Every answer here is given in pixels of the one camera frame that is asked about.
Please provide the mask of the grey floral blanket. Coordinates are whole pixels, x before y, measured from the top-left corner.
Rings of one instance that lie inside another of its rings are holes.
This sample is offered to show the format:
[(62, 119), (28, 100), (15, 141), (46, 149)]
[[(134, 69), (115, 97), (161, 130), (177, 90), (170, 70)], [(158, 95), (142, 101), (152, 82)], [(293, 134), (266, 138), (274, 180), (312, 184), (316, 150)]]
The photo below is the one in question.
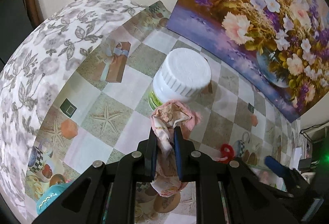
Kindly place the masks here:
[(102, 40), (143, 9), (131, 0), (74, 0), (32, 31), (1, 71), (1, 195), (18, 221), (26, 220), (28, 160), (51, 105)]

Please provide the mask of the white pill bottle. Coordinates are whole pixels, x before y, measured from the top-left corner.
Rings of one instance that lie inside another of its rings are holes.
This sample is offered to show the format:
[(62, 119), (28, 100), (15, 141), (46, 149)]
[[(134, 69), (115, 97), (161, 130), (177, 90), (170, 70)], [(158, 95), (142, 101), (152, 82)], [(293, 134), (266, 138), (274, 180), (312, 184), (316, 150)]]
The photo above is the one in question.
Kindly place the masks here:
[(211, 68), (198, 52), (181, 47), (169, 52), (152, 81), (149, 106), (155, 110), (170, 100), (193, 101), (211, 83)]

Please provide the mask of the teal plastic box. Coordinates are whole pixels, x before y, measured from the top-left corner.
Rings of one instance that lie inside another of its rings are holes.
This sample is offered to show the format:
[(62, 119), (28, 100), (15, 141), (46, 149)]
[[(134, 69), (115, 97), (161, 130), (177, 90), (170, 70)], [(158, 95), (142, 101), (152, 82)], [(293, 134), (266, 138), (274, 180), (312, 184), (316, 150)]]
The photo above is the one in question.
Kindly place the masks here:
[(59, 197), (70, 185), (72, 182), (68, 183), (59, 183), (52, 185), (49, 189), (40, 197), (36, 202), (36, 212), (40, 215), (48, 206)]

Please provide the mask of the dark cabinet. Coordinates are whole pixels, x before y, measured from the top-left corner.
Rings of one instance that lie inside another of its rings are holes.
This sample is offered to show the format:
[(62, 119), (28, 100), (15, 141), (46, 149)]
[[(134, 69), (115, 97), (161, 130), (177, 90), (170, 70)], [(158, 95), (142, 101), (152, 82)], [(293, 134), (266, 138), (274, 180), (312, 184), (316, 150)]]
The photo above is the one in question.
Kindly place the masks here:
[(41, 22), (37, 0), (1, 0), (1, 68)]

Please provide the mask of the flower painting canvas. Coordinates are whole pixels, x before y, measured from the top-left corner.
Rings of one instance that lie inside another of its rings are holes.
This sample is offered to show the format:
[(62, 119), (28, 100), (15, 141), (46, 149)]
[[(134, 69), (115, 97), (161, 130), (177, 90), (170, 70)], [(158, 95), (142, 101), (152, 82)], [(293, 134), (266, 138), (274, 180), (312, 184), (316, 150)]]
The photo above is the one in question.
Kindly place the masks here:
[(328, 92), (325, 0), (177, 0), (167, 27), (238, 71), (290, 122)]

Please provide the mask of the checkered printed tablecloth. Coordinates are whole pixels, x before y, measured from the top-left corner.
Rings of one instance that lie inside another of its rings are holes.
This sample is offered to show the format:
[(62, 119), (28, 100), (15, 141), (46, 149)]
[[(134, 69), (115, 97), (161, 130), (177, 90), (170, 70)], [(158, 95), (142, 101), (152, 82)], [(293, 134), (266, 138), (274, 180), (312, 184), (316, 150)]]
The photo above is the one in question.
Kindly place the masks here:
[[(200, 122), (186, 135), (196, 149), (218, 159), (221, 146), (234, 152), (263, 183), (285, 190), (284, 182), (264, 164), (272, 155), (291, 165), (294, 150), (305, 144), (297, 123), (289, 123), (277, 108), (242, 75), (196, 44), (166, 29), (169, 11), (154, 3), (115, 30), (108, 44), (120, 50), (122, 78), (105, 77), (116, 60), (97, 47), (66, 82), (37, 135), (30, 160), (43, 156), (42, 166), (26, 175), (28, 218), (37, 216), (50, 187), (77, 179), (96, 159), (119, 161), (148, 137), (152, 126), (184, 126), (192, 112)], [(157, 100), (153, 78), (166, 55), (186, 48), (203, 56), (212, 80), (188, 105)]]

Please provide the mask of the pink floral scrunchie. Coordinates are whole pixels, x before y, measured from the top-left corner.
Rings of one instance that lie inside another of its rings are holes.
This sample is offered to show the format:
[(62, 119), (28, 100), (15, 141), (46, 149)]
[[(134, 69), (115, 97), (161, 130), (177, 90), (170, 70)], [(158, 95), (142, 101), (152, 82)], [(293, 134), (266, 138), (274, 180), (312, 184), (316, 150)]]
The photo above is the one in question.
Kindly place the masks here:
[(151, 127), (159, 148), (156, 174), (151, 185), (160, 196), (171, 197), (186, 187), (177, 174), (174, 129), (180, 127), (183, 138), (189, 139), (192, 130), (200, 122), (200, 114), (178, 100), (162, 104), (151, 114)]

